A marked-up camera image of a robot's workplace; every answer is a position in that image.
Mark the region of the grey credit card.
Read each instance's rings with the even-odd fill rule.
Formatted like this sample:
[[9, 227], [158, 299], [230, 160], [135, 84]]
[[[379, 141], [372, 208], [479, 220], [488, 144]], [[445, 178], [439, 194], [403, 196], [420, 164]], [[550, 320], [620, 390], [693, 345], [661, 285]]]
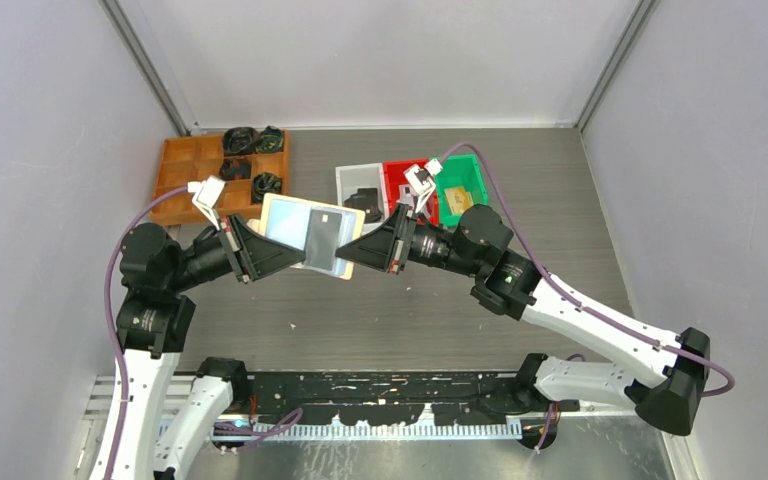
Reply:
[[312, 209], [305, 242], [304, 265], [310, 269], [332, 271], [336, 263], [342, 215], [322, 209]]

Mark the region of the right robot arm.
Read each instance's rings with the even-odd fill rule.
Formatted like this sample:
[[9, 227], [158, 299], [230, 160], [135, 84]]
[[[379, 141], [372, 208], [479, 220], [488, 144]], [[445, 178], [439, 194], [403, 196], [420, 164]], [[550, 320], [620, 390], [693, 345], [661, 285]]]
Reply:
[[647, 325], [581, 295], [509, 246], [513, 232], [489, 206], [475, 205], [452, 230], [420, 224], [401, 205], [372, 232], [337, 249], [339, 258], [399, 273], [406, 262], [473, 279], [470, 294], [493, 314], [560, 333], [604, 362], [530, 354], [514, 388], [537, 411], [583, 400], [632, 409], [673, 435], [691, 433], [710, 374], [710, 338]]

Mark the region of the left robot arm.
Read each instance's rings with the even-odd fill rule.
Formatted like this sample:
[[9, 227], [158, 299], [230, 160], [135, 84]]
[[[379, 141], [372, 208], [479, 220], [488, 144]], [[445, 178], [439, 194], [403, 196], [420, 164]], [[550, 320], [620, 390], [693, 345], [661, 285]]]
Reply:
[[116, 362], [113, 401], [93, 479], [183, 479], [225, 411], [254, 405], [244, 362], [208, 357], [190, 397], [161, 432], [167, 390], [183, 352], [195, 304], [185, 291], [226, 274], [249, 283], [304, 260], [303, 251], [267, 239], [237, 214], [188, 248], [154, 223], [124, 232], [111, 264], [127, 293], [105, 308]]

